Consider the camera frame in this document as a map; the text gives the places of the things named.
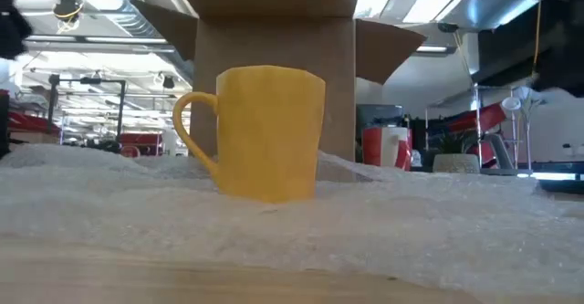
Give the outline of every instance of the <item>metal pole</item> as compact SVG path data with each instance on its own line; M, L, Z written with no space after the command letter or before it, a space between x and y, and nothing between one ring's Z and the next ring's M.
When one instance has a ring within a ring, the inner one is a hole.
M10 152L10 139L8 138L9 108L10 95L8 91L0 89L0 159Z
M124 111L124 100L126 99L126 80L120 80L119 83L121 85L121 91L120 91L120 111L118 112L118 136L117 136L118 142L120 141L121 136L121 117Z
M63 116L61 116L61 133L59 134L58 144L63 145L63 140L65 139L65 119L67 114L63 112Z
M159 133L156 133L156 156L157 157L158 157L158 146L161 144L160 139L161 139L161 135Z
M51 92L48 98L48 117L47 117L47 134L51 133L51 125L53 124L53 112L55 111L55 101L57 100L57 85L59 83L58 76L56 78L48 78L48 82L51 84Z
M428 122L428 108L426 108L426 152L428 152L430 150L430 143L428 141L428 126L429 126L429 122Z
M478 136L476 143L478 144L478 165L483 168L483 149L481 148L481 95L478 90L478 85L474 85L474 99L476 100L476 135Z
M526 124L526 144L527 144L527 169L529 173L532 173L531 170L531 140L529 139L529 131L531 128L531 122L529 117L525 117L525 124Z
M513 89L511 89L511 97L513 98ZM513 126L513 162L515 165L515 169L519 168L519 147L517 143L517 125L516 125L516 118L515 112L511 111L511 124Z

